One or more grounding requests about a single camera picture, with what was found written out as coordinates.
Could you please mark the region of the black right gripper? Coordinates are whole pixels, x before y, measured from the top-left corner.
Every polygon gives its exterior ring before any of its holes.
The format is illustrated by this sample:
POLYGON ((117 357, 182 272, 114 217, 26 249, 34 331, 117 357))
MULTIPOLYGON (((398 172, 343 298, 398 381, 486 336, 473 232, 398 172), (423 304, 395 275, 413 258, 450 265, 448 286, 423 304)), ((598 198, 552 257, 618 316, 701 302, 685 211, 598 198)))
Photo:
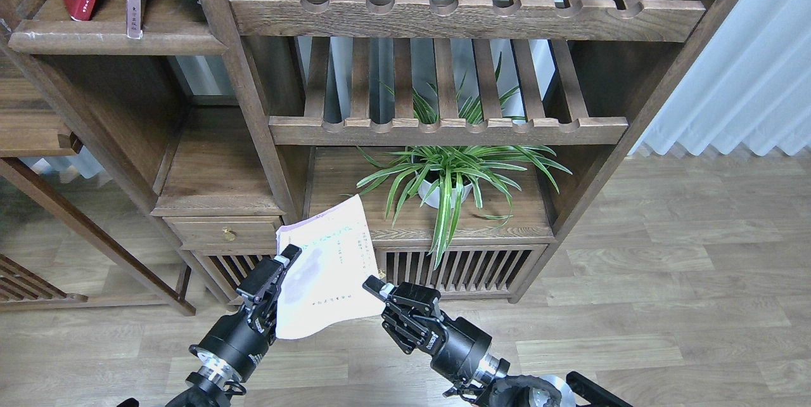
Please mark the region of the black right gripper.
POLYGON ((382 327, 404 353, 431 355, 430 367, 452 383, 446 395, 480 395, 506 377, 510 363, 490 355, 490 335, 462 317, 449 318, 438 306, 438 290, 395 286, 374 275, 362 288, 385 303, 382 327))

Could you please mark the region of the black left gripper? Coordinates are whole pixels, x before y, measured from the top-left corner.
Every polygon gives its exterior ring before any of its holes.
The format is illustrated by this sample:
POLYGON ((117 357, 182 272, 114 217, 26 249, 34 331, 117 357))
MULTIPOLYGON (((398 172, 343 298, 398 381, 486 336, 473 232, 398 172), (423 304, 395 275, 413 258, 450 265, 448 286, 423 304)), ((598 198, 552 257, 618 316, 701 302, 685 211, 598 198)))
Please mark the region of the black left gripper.
POLYGON ((190 352, 202 361, 197 373, 215 385, 250 378, 276 340, 276 301, 281 284, 302 249, 290 243, 281 254, 264 257, 241 281, 243 298, 237 313, 220 317, 190 352))

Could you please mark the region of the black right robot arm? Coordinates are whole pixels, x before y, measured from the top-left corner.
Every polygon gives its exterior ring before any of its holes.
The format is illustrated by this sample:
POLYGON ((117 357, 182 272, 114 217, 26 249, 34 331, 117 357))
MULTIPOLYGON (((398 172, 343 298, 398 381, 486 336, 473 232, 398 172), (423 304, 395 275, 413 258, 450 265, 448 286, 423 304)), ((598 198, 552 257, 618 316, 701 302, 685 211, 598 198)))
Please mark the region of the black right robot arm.
POLYGON ((574 406, 575 396, 589 406, 629 405, 576 371, 565 379, 510 376, 509 361, 490 354, 489 334, 441 311, 437 289, 408 282, 395 286, 374 275, 363 288, 385 303, 382 327, 404 353, 419 349, 431 355, 430 367, 452 383, 446 397, 460 396, 475 406, 574 406))

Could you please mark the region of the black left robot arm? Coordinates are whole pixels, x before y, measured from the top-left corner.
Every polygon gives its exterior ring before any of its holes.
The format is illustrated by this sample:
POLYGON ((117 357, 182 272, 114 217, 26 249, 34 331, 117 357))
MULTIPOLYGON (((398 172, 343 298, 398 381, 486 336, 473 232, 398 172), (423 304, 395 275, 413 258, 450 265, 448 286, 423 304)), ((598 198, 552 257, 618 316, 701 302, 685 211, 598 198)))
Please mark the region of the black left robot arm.
POLYGON ((246 394, 247 381, 276 339, 276 301, 288 269, 302 249, 290 243, 281 254, 265 257, 237 288, 243 305, 223 315, 205 338, 189 350, 202 363, 186 378, 188 389, 168 406, 229 406, 246 394))

